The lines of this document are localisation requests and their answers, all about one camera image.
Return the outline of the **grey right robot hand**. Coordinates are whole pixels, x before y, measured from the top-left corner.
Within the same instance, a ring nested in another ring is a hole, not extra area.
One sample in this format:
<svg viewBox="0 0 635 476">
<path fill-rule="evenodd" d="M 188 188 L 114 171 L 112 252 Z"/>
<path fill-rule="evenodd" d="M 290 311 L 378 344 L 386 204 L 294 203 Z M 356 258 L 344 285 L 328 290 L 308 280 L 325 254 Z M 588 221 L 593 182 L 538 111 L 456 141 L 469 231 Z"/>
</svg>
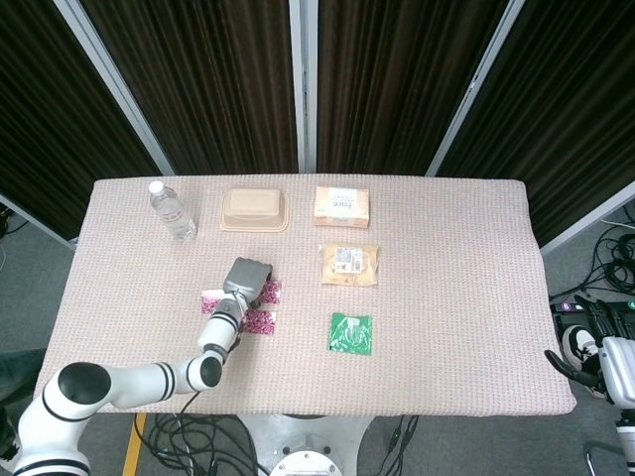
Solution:
<svg viewBox="0 0 635 476">
<path fill-rule="evenodd" d="M 634 409 L 634 323 L 610 303 L 582 296 L 572 310 L 587 326 L 572 325 L 561 336 L 562 353 L 544 352 L 557 372 L 599 394 L 622 411 Z"/>
</svg>

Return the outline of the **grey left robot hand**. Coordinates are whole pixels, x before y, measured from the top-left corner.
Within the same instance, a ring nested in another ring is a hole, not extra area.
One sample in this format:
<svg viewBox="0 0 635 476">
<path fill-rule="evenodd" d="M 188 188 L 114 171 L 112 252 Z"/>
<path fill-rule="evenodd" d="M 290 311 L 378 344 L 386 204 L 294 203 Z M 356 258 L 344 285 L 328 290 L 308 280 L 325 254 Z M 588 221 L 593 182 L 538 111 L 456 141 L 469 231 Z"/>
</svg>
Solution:
<svg viewBox="0 0 635 476">
<path fill-rule="evenodd" d="M 272 273 L 273 267 L 270 264 L 238 257 L 229 270 L 222 289 L 228 295 L 238 293 L 251 305 L 271 280 Z"/>
</svg>

